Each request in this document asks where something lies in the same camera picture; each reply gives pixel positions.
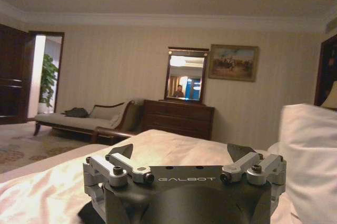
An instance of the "floor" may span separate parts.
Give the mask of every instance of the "floor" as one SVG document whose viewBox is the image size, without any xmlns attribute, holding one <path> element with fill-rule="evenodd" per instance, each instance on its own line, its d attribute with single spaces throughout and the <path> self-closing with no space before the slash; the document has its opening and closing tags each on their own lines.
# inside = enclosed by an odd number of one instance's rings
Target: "floor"
<svg viewBox="0 0 337 224">
<path fill-rule="evenodd" d="M 0 174 L 90 143 L 90 136 L 41 126 L 35 122 L 0 125 Z"/>
</svg>

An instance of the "potted plant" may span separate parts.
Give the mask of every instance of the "potted plant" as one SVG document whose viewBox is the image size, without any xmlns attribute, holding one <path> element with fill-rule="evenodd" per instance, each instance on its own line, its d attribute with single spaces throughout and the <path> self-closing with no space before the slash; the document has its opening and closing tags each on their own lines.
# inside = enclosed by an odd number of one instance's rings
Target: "potted plant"
<svg viewBox="0 0 337 224">
<path fill-rule="evenodd" d="M 44 54 L 42 63 L 41 85 L 38 112 L 47 113 L 49 108 L 52 107 L 51 100 L 54 94 L 53 86 L 55 84 L 58 68 L 53 64 L 53 58 Z"/>
</svg>

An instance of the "wooden dresser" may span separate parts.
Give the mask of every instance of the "wooden dresser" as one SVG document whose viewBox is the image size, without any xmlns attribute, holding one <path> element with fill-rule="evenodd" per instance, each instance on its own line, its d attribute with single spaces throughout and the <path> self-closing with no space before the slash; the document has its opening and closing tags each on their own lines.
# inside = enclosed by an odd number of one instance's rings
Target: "wooden dresser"
<svg viewBox="0 0 337 224">
<path fill-rule="evenodd" d="M 144 101 L 142 131 L 158 129 L 210 140 L 214 107 L 170 101 Z"/>
</svg>

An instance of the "picture frame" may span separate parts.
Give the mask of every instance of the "picture frame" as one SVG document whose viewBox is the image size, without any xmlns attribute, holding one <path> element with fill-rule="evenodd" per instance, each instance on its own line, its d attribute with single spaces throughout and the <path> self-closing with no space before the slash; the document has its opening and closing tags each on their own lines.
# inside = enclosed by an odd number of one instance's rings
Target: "picture frame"
<svg viewBox="0 0 337 224">
<path fill-rule="evenodd" d="M 209 78 L 254 82 L 258 57 L 257 46 L 212 44 Z"/>
</svg>

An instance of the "wooden mirror frame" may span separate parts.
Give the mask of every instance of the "wooden mirror frame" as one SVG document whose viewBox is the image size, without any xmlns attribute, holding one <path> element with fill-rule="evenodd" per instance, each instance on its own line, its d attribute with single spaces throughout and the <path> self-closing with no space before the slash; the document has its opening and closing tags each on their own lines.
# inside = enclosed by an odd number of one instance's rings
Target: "wooden mirror frame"
<svg viewBox="0 0 337 224">
<path fill-rule="evenodd" d="M 165 92 L 164 92 L 164 100 L 169 101 L 178 101 L 178 102 L 187 102 L 187 103 L 197 103 L 202 104 L 202 98 L 204 94 L 204 87 L 206 84 L 206 66 L 207 66 L 207 57 L 209 55 L 210 50 L 209 49 L 203 49 L 203 48 L 180 48 L 180 47 L 169 47 L 169 61 L 167 62 L 167 73 L 166 73 L 166 83 L 165 83 Z M 202 69 L 202 77 L 201 77 L 201 89 L 200 89 L 200 99 L 199 100 L 192 100 L 192 99 L 178 99 L 173 97 L 167 96 L 167 85 L 169 83 L 168 79 L 170 77 L 170 60 L 171 56 L 173 55 L 172 51 L 174 51 L 174 56 L 186 56 L 186 57 L 203 57 L 204 58 L 204 65 Z"/>
</svg>

